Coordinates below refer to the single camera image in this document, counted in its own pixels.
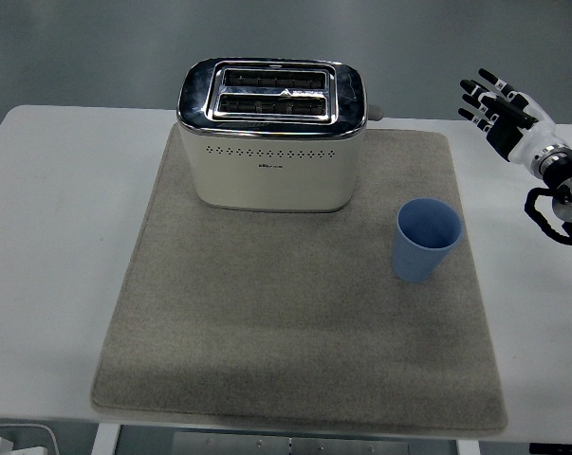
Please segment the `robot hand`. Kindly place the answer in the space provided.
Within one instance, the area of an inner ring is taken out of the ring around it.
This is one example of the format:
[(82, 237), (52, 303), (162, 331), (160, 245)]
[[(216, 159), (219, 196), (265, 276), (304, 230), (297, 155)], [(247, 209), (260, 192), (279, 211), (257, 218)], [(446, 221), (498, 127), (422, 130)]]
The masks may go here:
[(484, 68), (478, 74), (483, 82), (460, 82), (466, 106), (458, 113), (484, 134), (499, 156), (540, 176), (539, 167), (549, 155), (571, 153), (538, 102)]

